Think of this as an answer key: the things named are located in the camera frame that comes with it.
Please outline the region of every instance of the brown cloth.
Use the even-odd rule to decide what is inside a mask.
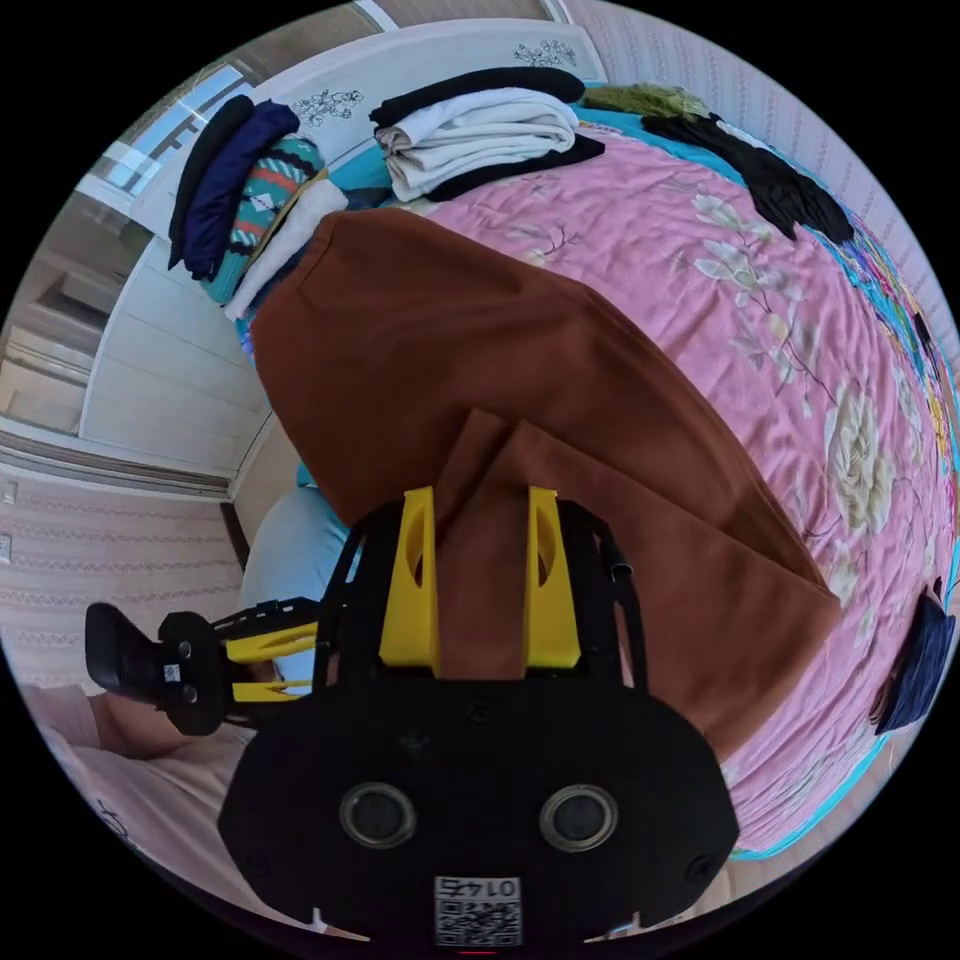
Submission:
[[[333,214],[253,341],[280,423],[345,523],[434,486],[445,677],[522,676],[531,484],[610,525],[635,571],[651,693],[721,758],[837,619],[736,437],[583,284],[405,211]]]

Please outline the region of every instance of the pink bedsheet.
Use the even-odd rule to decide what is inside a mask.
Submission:
[[[948,575],[942,405],[809,233],[787,240],[744,188],[703,167],[591,135],[607,151],[589,163],[408,208],[616,304],[734,430],[840,598],[842,620],[799,686],[725,764],[739,846],[763,850],[870,749],[868,713],[917,596]],[[695,594],[696,571],[677,576]]]

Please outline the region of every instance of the folded black shirt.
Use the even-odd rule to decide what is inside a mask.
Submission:
[[[462,73],[459,77],[431,83],[403,96],[391,97],[370,111],[370,119],[377,125],[377,129],[392,127],[398,120],[410,116],[414,110],[432,107],[435,103],[452,100],[465,93],[505,87],[537,90],[564,103],[576,103],[586,92],[582,80],[556,67],[493,67],[490,70]]]
[[[524,173],[538,173],[541,170],[552,170],[554,167],[569,167],[574,163],[592,160],[599,157],[606,150],[604,144],[589,137],[581,137],[578,133],[573,146],[563,153],[557,150],[548,150],[542,157],[533,157],[530,160],[521,160],[518,163],[494,163],[489,167],[480,167],[477,170],[468,170],[459,176],[444,180],[438,187],[434,187],[427,194],[428,200],[453,200],[474,187],[483,186],[493,180],[502,180],[505,177],[518,177]]]

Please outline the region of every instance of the camera lens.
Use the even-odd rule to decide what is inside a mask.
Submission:
[[[410,800],[386,783],[362,783],[340,804],[340,823],[365,847],[387,850],[413,836],[417,818]]]
[[[565,853],[592,850],[613,833],[617,805],[599,787],[576,784],[558,790],[540,812],[540,832]]]

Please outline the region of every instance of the bed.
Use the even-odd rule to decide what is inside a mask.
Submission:
[[[374,186],[389,181],[366,116],[398,92],[393,78],[413,89],[517,62],[605,80],[578,27],[464,21],[321,54],[255,99],[300,113],[338,185]],[[919,342],[913,294],[859,219],[843,247],[804,229],[792,242],[712,154],[659,141],[636,117],[580,115],[602,157],[406,206],[620,308],[733,429],[840,599],[801,683],[724,767],[737,856],[767,856],[879,749],[868,715],[916,598],[938,576],[956,579],[956,395],[936,346],[928,355]],[[142,201],[158,221],[175,188],[168,176]],[[695,589],[696,571],[684,575]]]

